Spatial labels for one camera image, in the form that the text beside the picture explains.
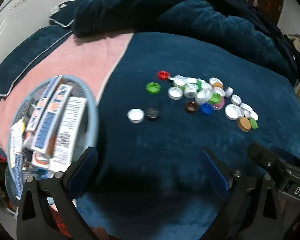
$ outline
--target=light blue basket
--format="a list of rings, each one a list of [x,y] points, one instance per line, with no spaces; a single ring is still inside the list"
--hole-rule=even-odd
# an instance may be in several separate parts
[[[81,124],[77,135],[76,146],[74,148],[74,153],[72,156],[72,161],[76,161],[79,159],[79,157],[87,147],[89,146],[96,147],[98,132],[99,132],[99,115],[96,107],[96,100],[92,92],[88,88],[88,86],[81,79],[74,76],[64,75],[63,79],[65,81],[65,84],[72,86],[72,91],[70,94],[71,97],[82,97],[87,99],[86,109],[84,111],[81,120]],[[7,161],[8,161],[10,175],[14,182],[14,187],[16,184],[15,168],[11,168],[10,166],[10,154],[9,154],[11,127],[26,115],[30,104],[39,100],[40,96],[42,95],[49,81],[50,79],[41,83],[28,94],[28,96],[22,101],[21,105],[16,111],[10,126],[10,131],[8,136]],[[11,188],[11,190],[8,190],[8,192],[12,194],[11,196],[9,194],[10,198],[15,198],[15,194],[14,194],[16,192],[15,188]]]

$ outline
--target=blue blanket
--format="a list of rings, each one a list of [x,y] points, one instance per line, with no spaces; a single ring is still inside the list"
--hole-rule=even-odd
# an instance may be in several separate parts
[[[245,0],[82,0],[76,36],[137,28],[175,33],[218,45],[288,78],[298,77],[280,30]]]
[[[221,79],[258,113],[259,128],[243,132],[224,109],[210,117],[187,114],[189,99],[170,99],[171,84],[156,78],[159,70]],[[148,82],[159,82],[160,93],[148,94]],[[129,122],[130,109],[149,107],[160,111],[159,120]],[[106,85],[99,113],[100,163],[86,193],[77,199],[78,210],[90,226],[102,226],[121,239],[202,236],[223,203],[199,164],[202,147],[252,176],[262,172],[246,156],[252,142],[278,145],[300,157],[300,103],[288,80],[185,36],[136,33]]]

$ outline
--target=bed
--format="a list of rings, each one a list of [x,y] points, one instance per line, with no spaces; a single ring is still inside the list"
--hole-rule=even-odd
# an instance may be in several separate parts
[[[84,220],[121,239],[199,239],[224,201],[200,166],[202,147],[253,176],[264,171],[246,156],[252,142],[300,158],[293,52],[245,6],[241,0],[69,3],[48,16],[59,24],[24,37],[0,62],[1,151],[27,93],[49,77],[74,75],[90,87],[100,114],[99,162],[77,199]],[[188,99],[168,97],[171,84],[157,79],[160,70],[219,78],[258,113],[259,128],[243,132],[224,110],[187,114]],[[160,93],[147,93],[148,82],[158,82]],[[150,107],[159,110],[157,121],[129,122],[130,109]]]

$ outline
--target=metal screw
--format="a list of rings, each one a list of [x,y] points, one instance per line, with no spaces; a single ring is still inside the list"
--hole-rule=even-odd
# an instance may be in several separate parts
[[[233,172],[233,175],[239,178],[239,177],[242,176],[242,172],[239,171],[239,170],[235,170],[235,171]]]
[[[271,180],[271,176],[269,174],[265,174],[264,177],[266,180]]]
[[[34,179],[34,177],[33,177],[33,176],[30,176],[30,177],[27,178],[27,181],[28,181],[28,182],[31,182],[31,181],[33,181],[33,179]]]
[[[63,175],[63,172],[62,171],[58,171],[56,174],[54,174],[54,176],[58,179],[60,179]]]

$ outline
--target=pink bed sheet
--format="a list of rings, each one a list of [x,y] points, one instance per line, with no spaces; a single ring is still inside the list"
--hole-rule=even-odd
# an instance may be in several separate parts
[[[0,148],[7,153],[8,134],[13,116],[23,99],[37,85],[57,75],[82,79],[98,104],[104,87],[124,55],[132,31],[77,38],[73,34],[13,88],[0,102]]]

